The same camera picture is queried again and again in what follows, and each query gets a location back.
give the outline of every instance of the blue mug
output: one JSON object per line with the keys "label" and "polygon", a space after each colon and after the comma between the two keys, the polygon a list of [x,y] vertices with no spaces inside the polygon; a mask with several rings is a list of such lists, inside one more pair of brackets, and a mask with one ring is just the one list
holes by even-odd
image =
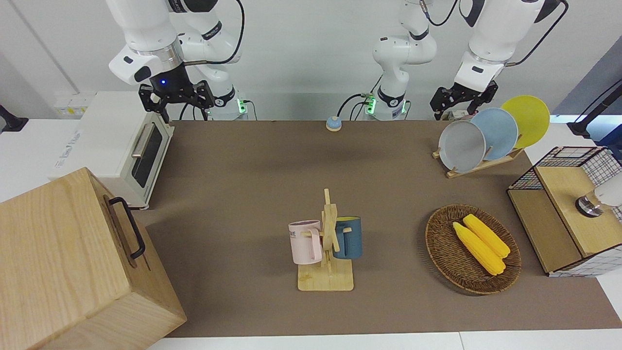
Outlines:
{"label": "blue mug", "polygon": [[361,218],[358,216],[341,216],[337,218],[335,226],[339,252],[333,249],[333,256],[337,259],[356,259],[363,254],[363,234]]}

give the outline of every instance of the mug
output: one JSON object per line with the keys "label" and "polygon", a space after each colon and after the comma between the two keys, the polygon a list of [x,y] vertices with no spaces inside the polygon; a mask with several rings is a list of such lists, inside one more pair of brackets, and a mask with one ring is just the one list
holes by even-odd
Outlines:
{"label": "mug", "polygon": [[292,257],[297,265],[308,265],[322,261],[319,220],[292,222],[289,227],[289,242],[292,244]]}
{"label": "mug", "polygon": [[337,218],[335,226],[339,252],[333,249],[333,256],[337,259],[356,259],[363,254],[363,233],[361,218],[358,216],[342,216]]}

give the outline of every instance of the oven window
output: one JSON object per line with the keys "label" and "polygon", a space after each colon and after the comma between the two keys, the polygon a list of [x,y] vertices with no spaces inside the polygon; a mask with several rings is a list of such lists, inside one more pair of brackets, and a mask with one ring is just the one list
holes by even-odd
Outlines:
{"label": "oven window", "polygon": [[157,157],[157,152],[160,149],[161,144],[162,133],[160,133],[158,128],[154,128],[154,132],[151,134],[149,142],[147,143],[145,153],[141,158],[137,158],[134,162],[132,177],[136,179],[142,188],[145,188],[145,185],[147,184],[147,179],[149,178],[151,168],[153,168],[154,162],[156,161],[155,158]]}

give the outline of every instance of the plate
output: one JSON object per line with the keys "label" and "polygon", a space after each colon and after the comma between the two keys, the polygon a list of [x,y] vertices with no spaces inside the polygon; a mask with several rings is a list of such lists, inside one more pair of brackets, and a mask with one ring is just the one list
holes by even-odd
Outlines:
{"label": "plate", "polygon": [[510,98],[501,108],[508,111],[516,120],[521,138],[516,142],[517,148],[531,146],[540,141],[549,129],[550,112],[546,104],[539,98],[521,95]]}
{"label": "plate", "polygon": [[486,140],[481,130],[473,123],[457,120],[449,124],[440,134],[440,160],[457,173],[466,173],[480,164],[486,152]]}
{"label": "plate", "polygon": [[471,123],[484,134],[486,147],[493,149],[484,156],[484,160],[494,161],[503,158],[516,144],[518,139],[518,126],[511,114],[500,108],[487,108],[477,113]]}

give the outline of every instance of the brown table mat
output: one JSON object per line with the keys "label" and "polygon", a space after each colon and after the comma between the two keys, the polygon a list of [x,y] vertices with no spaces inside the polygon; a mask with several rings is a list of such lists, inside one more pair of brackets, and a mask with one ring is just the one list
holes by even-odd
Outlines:
{"label": "brown table mat", "polygon": [[[188,316],[173,337],[619,328],[593,278],[544,275],[505,189],[517,160],[446,179],[436,121],[180,122],[151,199],[135,212]],[[359,215],[363,256],[349,293],[301,292],[287,224],[319,219],[323,188]],[[429,216],[452,203],[489,212],[516,238],[508,291],[466,296],[425,251]]]}

